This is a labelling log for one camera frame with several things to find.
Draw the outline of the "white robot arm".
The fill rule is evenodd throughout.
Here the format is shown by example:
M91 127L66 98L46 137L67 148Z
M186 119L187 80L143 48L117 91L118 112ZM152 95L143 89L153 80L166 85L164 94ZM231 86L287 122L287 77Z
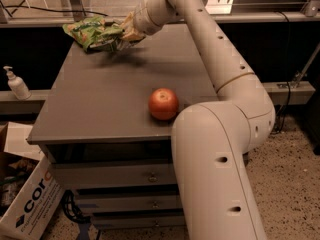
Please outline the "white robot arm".
M175 175L190 240L267 240L243 156L260 146L275 109L259 78L205 8L207 0L146 0L128 40L185 21L216 93L182 110L172 127Z

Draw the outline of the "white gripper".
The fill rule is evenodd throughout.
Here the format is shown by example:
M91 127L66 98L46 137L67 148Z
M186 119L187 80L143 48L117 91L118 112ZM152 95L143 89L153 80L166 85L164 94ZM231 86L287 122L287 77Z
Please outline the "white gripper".
M127 42L141 41L145 35L154 35L167 23L180 19L181 16L167 0L144 0L120 24L123 29L120 39Z

